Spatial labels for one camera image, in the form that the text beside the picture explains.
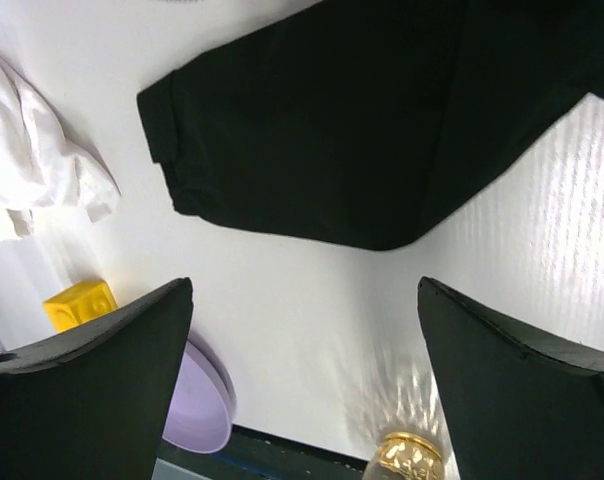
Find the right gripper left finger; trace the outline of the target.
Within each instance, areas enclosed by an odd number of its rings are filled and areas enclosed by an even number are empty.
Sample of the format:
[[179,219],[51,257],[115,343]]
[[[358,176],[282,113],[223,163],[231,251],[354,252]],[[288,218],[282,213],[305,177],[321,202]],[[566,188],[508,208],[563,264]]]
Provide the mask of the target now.
[[178,278],[0,353],[0,479],[149,479],[193,313]]

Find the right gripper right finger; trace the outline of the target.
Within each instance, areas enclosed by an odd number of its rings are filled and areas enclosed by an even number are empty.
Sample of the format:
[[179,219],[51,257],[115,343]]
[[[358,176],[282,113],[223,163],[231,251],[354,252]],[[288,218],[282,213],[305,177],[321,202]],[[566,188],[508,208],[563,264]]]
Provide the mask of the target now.
[[604,479],[604,352],[432,278],[418,316],[464,479]]

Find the white cloth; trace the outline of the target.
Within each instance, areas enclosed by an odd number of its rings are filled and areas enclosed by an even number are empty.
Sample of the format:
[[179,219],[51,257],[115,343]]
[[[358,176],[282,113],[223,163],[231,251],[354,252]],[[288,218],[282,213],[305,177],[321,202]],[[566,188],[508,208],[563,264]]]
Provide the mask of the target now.
[[0,57],[0,242],[80,210],[95,223],[121,197],[113,177],[65,135],[44,98]]

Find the black cloth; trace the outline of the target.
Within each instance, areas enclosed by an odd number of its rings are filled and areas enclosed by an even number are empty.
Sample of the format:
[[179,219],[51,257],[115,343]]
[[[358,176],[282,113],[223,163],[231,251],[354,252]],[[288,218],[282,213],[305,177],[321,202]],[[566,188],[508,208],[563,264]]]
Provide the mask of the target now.
[[323,1],[200,54],[137,107],[178,213],[387,251],[589,94],[604,100],[604,1]]

